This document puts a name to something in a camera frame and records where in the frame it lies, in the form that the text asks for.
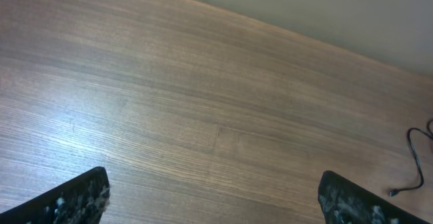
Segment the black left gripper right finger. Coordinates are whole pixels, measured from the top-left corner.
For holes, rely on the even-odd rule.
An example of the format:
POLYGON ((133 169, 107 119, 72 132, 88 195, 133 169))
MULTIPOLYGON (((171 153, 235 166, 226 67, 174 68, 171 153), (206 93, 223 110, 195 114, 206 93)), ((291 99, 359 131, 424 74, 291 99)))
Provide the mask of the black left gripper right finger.
POLYGON ((327 224, 428 224, 333 171, 323 172, 318 202, 327 224))

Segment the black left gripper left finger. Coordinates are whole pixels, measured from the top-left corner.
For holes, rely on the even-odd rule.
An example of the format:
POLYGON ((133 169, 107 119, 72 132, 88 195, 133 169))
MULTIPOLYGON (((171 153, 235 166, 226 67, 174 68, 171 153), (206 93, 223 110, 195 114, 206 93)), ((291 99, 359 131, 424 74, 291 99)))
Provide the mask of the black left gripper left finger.
POLYGON ((1 224, 98 224, 109 199, 107 172, 97 166, 1 213, 1 224))

